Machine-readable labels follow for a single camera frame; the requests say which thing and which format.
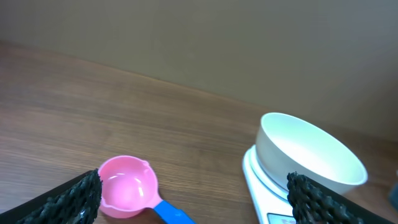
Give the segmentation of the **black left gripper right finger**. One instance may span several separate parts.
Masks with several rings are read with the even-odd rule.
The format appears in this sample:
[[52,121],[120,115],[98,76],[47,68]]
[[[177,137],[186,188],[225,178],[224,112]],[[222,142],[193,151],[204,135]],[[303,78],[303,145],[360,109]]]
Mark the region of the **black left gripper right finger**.
[[287,200],[297,223],[392,224],[305,175],[292,172],[287,180]]

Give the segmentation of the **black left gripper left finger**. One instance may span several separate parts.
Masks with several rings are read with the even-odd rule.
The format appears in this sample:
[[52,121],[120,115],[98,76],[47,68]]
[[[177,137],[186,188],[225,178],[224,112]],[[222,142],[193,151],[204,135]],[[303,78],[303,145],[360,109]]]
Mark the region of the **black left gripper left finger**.
[[1,214],[1,224],[92,224],[101,203],[98,169]]

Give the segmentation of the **pink scoop blue handle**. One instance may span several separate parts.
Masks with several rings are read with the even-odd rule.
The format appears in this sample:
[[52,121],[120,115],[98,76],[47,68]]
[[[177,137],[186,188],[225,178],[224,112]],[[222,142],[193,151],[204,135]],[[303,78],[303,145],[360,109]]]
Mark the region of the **pink scoop blue handle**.
[[168,224],[194,224],[181,209],[162,199],[150,164],[133,156],[116,156],[98,169],[103,183],[99,209],[113,218],[131,218],[151,208]]

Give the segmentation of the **white digital kitchen scale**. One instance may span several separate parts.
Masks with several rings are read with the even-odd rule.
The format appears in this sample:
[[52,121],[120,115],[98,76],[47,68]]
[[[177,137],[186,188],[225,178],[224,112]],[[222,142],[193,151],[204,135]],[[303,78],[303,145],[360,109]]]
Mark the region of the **white digital kitchen scale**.
[[283,187],[277,185],[261,168],[252,145],[243,157],[242,168],[260,224],[293,224],[292,206]]

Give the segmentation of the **white bowl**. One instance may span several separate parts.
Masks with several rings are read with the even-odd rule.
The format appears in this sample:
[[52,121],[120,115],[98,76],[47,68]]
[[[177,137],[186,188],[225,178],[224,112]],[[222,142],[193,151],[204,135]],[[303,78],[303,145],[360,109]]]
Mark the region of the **white bowl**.
[[256,137],[256,157],[265,173],[287,188],[287,174],[297,172],[338,194],[368,180],[358,157],[342,142],[295,116],[267,113]]

